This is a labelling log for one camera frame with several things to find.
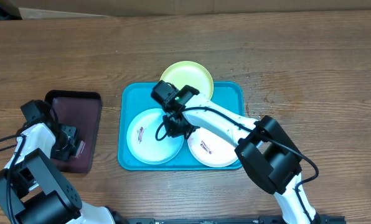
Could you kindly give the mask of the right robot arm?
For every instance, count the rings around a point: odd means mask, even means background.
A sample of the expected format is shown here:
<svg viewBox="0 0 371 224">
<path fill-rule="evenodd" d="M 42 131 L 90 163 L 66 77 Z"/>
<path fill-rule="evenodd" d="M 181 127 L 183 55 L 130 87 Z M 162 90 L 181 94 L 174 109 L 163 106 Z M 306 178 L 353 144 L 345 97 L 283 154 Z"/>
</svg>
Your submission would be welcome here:
<svg viewBox="0 0 371 224">
<path fill-rule="evenodd" d="M 263 191 L 274 195 L 285 223 L 319 223 L 320 216 L 309 204 L 303 189 L 305 182 L 317 178 L 301 177 L 301 161 L 316 167 L 301 154 L 279 123 L 264 116 L 260 120 L 235 114 L 206 99 L 189 85 L 178 90 L 159 81 L 151 98 L 161 105 L 165 115 L 160 128 L 165 137 L 190 138 L 204 128 L 235 148 L 247 176 Z"/>
</svg>

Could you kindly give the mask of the pink and green sponge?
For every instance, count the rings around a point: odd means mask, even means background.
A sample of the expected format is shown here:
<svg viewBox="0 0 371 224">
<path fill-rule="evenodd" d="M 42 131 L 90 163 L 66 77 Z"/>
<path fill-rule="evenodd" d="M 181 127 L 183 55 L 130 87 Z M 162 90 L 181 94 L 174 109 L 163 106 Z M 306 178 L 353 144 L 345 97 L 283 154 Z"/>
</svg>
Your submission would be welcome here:
<svg viewBox="0 0 371 224">
<path fill-rule="evenodd" d="M 83 141 L 79 141 L 78 144 L 77 144 L 77 151 L 76 151 L 75 157 L 80 156 L 84 147 L 85 147 L 85 143 Z"/>
</svg>

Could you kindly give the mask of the yellow-green plate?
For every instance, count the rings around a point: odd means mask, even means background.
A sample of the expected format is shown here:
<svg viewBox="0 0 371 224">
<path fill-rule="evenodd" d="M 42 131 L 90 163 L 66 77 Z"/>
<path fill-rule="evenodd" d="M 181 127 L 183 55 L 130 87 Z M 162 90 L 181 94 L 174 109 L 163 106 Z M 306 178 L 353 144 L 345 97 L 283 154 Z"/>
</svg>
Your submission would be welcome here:
<svg viewBox="0 0 371 224">
<path fill-rule="evenodd" d="M 185 85 L 192 86 L 208 100 L 214 93 L 214 82 L 210 72 L 196 62 L 176 62 L 163 72 L 160 80 L 173 84 L 179 90 Z"/>
</svg>

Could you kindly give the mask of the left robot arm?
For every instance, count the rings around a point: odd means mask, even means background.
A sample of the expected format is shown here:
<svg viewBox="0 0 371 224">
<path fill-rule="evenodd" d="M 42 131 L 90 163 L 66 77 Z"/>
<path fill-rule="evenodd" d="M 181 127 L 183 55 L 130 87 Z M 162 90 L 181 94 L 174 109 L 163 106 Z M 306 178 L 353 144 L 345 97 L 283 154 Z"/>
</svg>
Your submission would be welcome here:
<svg viewBox="0 0 371 224">
<path fill-rule="evenodd" d="M 16 149 L 0 171 L 0 207 L 11 223 L 127 223 L 117 211 L 81 200 L 52 162 L 69 159 L 83 147 L 74 126 L 59 123 L 55 109 L 42 100 L 21 106 L 26 119 L 13 135 Z"/>
</svg>

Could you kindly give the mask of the light blue plate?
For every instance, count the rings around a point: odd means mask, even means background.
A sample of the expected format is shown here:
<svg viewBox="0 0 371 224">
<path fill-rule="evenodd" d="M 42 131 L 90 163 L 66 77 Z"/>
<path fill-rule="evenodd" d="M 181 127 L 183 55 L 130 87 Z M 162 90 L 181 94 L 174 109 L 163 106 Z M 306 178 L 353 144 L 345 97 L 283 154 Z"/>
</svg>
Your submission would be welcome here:
<svg viewBox="0 0 371 224">
<path fill-rule="evenodd" d="M 126 140 L 130 153 L 145 164 L 158 165 L 168 162 L 182 148 L 183 137 L 166 136 L 161 141 L 156 140 L 156 131 L 163 122 L 164 115 L 162 109 L 148 109 L 138 114 L 128 127 Z"/>
</svg>

